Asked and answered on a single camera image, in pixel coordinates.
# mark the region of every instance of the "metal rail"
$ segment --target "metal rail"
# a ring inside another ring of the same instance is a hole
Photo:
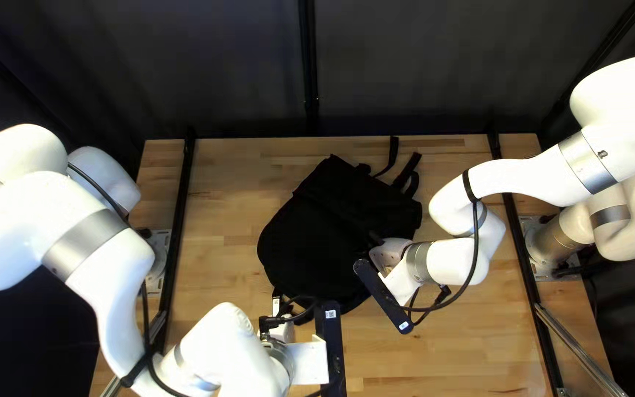
[[[580,346],[579,342],[569,333],[567,329],[556,320],[549,311],[547,311],[541,304],[535,304],[535,314],[539,319],[562,340],[565,346],[575,354],[575,357],[579,360],[580,364],[585,371],[597,382],[599,387],[606,392],[609,396],[613,397],[629,397],[614,380],[599,367],[597,362],[587,354],[587,351]]]

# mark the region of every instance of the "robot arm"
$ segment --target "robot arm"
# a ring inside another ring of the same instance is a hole
[[[22,125],[0,133],[0,290],[40,264],[46,266],[93,308],[101,351],[112,371],[123,377],[144,356],[134,313],[154,253],[105,207],[108,203],[63,174],[66,158],[60,141],[41,127]],[[108,186],[132,190],[124,178],[108,180]],[[119,189],[112,192],[120,195]],[[133,194],[126,197],[121,203],[130,209]],[[267,354],[246,315],[229,303],[210,311],[154,362],[164,383],[192,397],[210,396],[220,386],[221,396],[282,396],[291,381],[283,363]],[[132,389],[141,396],[169,395],[147,369]]]
[[[480,199],[511,192],[568,206],[635,175],[635,58],[586,77],[575,87],[570,106],[582,125],[581,131],[534,158],[493,160],[472,167],[468,170],[472,194]],[[385,268],[389,264],[379,259],[384,250],[407,247],[404,251],[392,249],[395,254],[402,253],[398,256],[401,260],[391,273],[381,274],[384,284],[401,305],[423,283],[463,284],[471,264],[471,200],[463,175],[433,196],[428,211],[442,229],[456,238],[412,245],[407,240],[391,241],[370,252],[377,267]],[[486,276],[488,260],[505,231],[503,222],[486,211],[481,202],[478,218],[481,248],[471,284],[481,282]],[[604,240],[612,241],[611,236],[617,230],[609,228],[595,230],[595,236],[604,232],[607,235]]]

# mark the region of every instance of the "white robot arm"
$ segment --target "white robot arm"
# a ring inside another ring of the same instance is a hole
[[[582,80],[571,95],[570,107],[582,125],[581,131],[530,159],[493,160],[472,167],[466,174],[474,197],[465,189],[465,175],[456,177],[435,194],[428,205],[430,216],[454,239],[416,244],[387,239],[386,244],[370,252],[384,284],[399,304],[405,304],[423,283],[464,283],[473,256],[472,199],[489,194],[526,194],[558,206],[573,205],[595,195],[587,202],[595,209],[571,207],[561,214],[560,224],[571,225],[567,228],[569,234],[579,243],[591,242],[593,234],[605,256],[635,257],[635,228],[620,232],[629,222],[627,219],[621,220],[626,223],[612,222],[595,228],[593,233],[592,227],[580,221],[587,221],[590,214],[602,208],[627,201],[631,201],[631,212],[635,212],[635,58],[602,68]],[[505,231],[504,223],[486,211],[485,205],[479,202],[477,206],[480,248],[471,284],[480,283],[486,276],[488,262]],[[553,245],[560,245],[551,236],[552,232],[546,236],[548,244],[552,240]],[[633,246],[613,248],[622,239]],[[535,244],[530,244],[529,249],[535,255]]]
[[[0,290],[46,266],[93,308],[101,351],[121,378],[144,356],[134,313],[154,253],[108,208],[111,203],[91,194],[92,186],[78,184],[76,173],[65,175],[68,161],[76,163],[129,211],[138,201],[137,187],[100,152],[83,149],[68,158],[55,135],[39,126],[0,132]],[[283,396],[295,365],[271,357],[247,316],[230,303],[216,306],[154,362],[164,383],[192,397],[210,396],[220,387],[221,396]],[[327,358],[317,365],[326,367]],[[326,375],[325,370],[312,383],[327,383]],[[299,383],[309,380],[304,375]],[[147,369],[132,390],[145,397],[169,395]]]

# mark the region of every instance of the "black backdrop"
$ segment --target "black backdrop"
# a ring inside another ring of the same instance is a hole
[[[188,126],[201,136],[300,136],[481,132],[493,123],[535,131],[549,146],[577,130],[564,94],[633,6],[319,1],[322,117],[311,131],[296,1],[0,0],[0,129],[41,124],[69,150],[106,150],[131,175],[145,139],[180,137]],[[596,66],[633,55],[635,24]],[[614,271],[595,284],[600,319],[629,308],[603,299],[628,280]],[[628,340],[607,343],[607,353],[614,371],[629,374],[635,328],[610,321],[600,321],[603,335]],[[45,272],[0,293],[0,395],[86,395],[94,330],[89,307]],[[633,389],[633,374],[617,377]]]

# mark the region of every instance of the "black metal frame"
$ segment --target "black metal frame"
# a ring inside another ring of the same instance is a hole
[[[181,242],[183,241],[183,223],[185,221],[185,208],[188,201],[188,187],[190,185],[190,171],[193,167],[193,155],[195,153],[195,130],[189,129],[185,137],[183,147],[183,165],[181,167],[181,180],[176,196],[176,207],[173,211],[173,226],[171,229],[171,241],[166,257],[166,270],[161,291],[161,301],[159,303],[158,315],[165,312],[166,320],[159,330],[158,336],[153,342],[155,351],[164,353],[163,349],[168,338],[168,327],[171,323],[171,303],[173,289],[175,288],[176,269],[178,268],[178,258],[180,257]]]
[[[327,313],[334,310],[334,316]],[[347,377],[344,368],[342,346],[342,322],[340,304],[333,301],[322,302],[315,308],[315,335],[327,345],[327,373],[330,383],[320,387],[322,397],[347,397]]]
[[[499,133],[488,131],[487,138],[492,159],[498,160],[503,158],[501,145],[499,143]],[[514,239],[514,246],[516,247],[516,256],[519,258],[519,267],[521,269],[521,275],[523,275],[524,278],[525,295],[528,298],[528,305],[534,320],[535,332],[538,334],[538,343],[541,346],[541,354],[548,374],[548,381],[550,382],[553,396],[556,396],[557,389],[562,387],[562,376],[560,375],[560,367],[557,365],[555,358],[555,350],[552,347],[550,332],[548,332],[548,328],[542,320],[535,315],[535,304],[541,303],[541,296],[535,284],[534,272],[533,269],[531,269],[531,262],[528,259],[528,250],[525,248],[525,237],[521,229],[521,223],[519,222],[519,213],[516,210],[516,202],[512,194],[502,193],[502,197],[504,198],[506,217],[509,221],[509,227],[511,228],[511,236]]]

